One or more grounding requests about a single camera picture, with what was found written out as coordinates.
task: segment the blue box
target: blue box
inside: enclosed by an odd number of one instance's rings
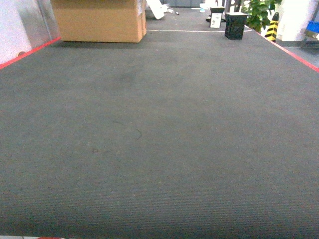
[[[319,33],[319,21],[310,21],[307,30]]]

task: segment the white pillar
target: white pillar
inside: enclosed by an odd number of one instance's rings
[[[282,41],[302,41],[301,33],[312,19],[319,0],[283,0],[279,6],[277,38]]]

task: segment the white wall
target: white wall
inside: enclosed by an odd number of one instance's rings
[[[311,20],[319,0],[283,0],[278,8],[277,38],[282,41],[302,41],[301,33]]]
[[[0,0],[0,64],[18,56],[21,51],[31,50],[14,1]]]
[[[40,2],[0,0],[0,64],[59,36],[50,0]]]

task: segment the white object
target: white object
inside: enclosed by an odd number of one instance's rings
[[[160,0],[146,0],[157,20],[164,17],[164,10]]]
[[[205,4],[205,3],[200,3],[199,7],[204,9],[204,10],[208,10],[209,9],[209,6],[207,4]]]
[[[221,13],[212,13],[211,20],[210,20],[210,27],[211,28],[220,28],[221,24]]]

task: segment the yellow and black striped post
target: yellow and black striped post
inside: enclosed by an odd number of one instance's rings
[[[270,25],[265,35],[265,38],[267,38],[270,41],[276,42],[278,22],[279,22],[279,13],[277,12],[273,16],[273,19],[270,21]]]

